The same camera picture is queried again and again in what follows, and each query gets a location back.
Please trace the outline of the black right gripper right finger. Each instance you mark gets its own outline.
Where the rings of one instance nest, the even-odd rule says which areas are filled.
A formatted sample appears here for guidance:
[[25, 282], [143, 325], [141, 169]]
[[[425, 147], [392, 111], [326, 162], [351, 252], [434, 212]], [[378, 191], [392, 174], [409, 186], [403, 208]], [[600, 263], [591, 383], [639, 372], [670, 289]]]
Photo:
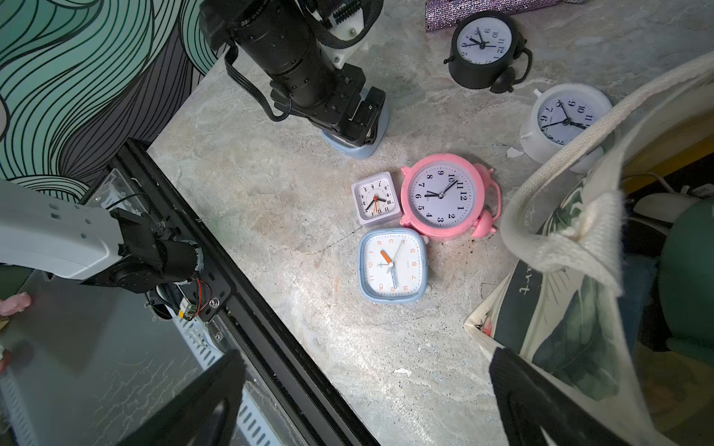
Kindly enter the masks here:
[[625, 445], [510, 349], [496, 349], [489, 375], [511, 445]]

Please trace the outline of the small pink square clock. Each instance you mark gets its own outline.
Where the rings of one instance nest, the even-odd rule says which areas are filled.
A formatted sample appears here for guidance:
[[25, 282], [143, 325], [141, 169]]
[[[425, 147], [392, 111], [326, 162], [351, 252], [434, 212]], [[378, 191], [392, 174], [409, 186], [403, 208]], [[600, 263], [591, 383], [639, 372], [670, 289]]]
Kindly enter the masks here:
[[377, 226], [403, 215], [390, 172], [381, 172], [353, 183], [351, 196], [362, 226]]

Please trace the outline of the cream floral canvas bag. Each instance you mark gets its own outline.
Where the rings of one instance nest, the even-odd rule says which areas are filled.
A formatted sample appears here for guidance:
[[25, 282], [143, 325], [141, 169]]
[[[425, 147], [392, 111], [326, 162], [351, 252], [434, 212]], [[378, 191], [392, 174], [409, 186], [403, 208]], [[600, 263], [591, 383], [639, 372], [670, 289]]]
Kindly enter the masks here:
[[627, 206], [627, 181], [713, 141], [713, 57], [619, 102], [516, 191], [514, 270], [466, 319], [490, 363], [510, 349], [625, 445], [710, 445], [713, 364], [667, 346], [658, 290], [673, 224]]

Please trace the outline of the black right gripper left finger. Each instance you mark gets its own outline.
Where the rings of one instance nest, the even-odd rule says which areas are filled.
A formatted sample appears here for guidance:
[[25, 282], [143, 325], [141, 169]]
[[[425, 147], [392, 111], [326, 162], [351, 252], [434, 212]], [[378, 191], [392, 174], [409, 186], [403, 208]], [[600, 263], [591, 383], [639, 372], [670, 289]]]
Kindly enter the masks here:
[[243, 401], [247, 366], [225, 353], [121, 445], [228, 445]]

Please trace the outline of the light blue square clock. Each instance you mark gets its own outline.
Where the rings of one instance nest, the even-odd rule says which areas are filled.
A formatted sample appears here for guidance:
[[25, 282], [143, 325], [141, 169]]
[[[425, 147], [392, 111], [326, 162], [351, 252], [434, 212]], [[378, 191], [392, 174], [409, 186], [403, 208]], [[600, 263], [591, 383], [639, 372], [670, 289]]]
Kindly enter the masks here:
[[369, 301], [418, 301], [429, 282], [427, 242], [407, 228], [370, 230], [360, 241], [358, 267], [360, 291]]

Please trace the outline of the blue square alarm clock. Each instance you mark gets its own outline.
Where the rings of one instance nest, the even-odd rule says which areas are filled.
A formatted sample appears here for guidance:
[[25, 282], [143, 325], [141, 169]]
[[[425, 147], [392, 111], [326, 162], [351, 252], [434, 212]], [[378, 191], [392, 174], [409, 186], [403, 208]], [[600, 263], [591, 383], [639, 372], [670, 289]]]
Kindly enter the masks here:
[[366, 87], [360, 93], [360, 103], [347, 126], [340, 130], [322, 130], [322, 138], [336, 151], [355, 159], [370, 157], [381, 143], [390, 124], [386, 93]]

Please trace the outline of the white twin-bell alarm clock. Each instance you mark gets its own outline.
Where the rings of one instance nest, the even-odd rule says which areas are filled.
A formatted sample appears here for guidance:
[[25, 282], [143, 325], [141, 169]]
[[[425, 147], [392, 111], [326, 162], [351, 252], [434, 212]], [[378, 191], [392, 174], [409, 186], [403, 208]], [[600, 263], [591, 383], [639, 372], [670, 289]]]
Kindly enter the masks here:
[[673, 224], [690, 207], [701, 202], [700, 198], [681, 193], [653, 193], [639, 200], [633, 210], [649, 219]]

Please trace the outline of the pink twin-bell alarm clock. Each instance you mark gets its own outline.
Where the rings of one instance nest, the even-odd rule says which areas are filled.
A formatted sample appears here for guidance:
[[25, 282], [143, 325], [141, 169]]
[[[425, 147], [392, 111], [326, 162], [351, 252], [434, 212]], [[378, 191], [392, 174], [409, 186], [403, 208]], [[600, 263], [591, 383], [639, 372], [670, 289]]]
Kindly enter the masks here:
[[441, 242], [464, 234], [482, 239], [497, 233], [502, 196], [494, 172], [449, 153], [402, 167], [400, 224]]

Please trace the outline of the green round alarm clock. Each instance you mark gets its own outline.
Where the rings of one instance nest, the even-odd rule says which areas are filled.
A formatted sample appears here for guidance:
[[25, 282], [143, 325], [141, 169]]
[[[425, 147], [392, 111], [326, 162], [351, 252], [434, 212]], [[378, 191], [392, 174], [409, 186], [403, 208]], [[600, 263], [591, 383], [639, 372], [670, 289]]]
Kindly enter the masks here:
[[689, 207], [665, 242], [658, 290], [670, 350], [713, 364], [713, 201]]

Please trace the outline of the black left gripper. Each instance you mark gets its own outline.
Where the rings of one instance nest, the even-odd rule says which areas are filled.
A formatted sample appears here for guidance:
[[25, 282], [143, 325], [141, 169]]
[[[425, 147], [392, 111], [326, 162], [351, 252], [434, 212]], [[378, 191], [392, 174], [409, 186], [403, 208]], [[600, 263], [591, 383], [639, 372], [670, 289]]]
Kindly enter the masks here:
[[[204, 1], [200, 28], [212, 48], [227, 48], [226, 73], [271, 121], [295, 116], [321, 131], [340, 132], [361, 101], [366, 76], [349, 63], [336, 69], [318, 43], [321, 25], [313, 13], [329, 16], [333, 3]], [[332, 37], [325, 42], [351, 45]]]

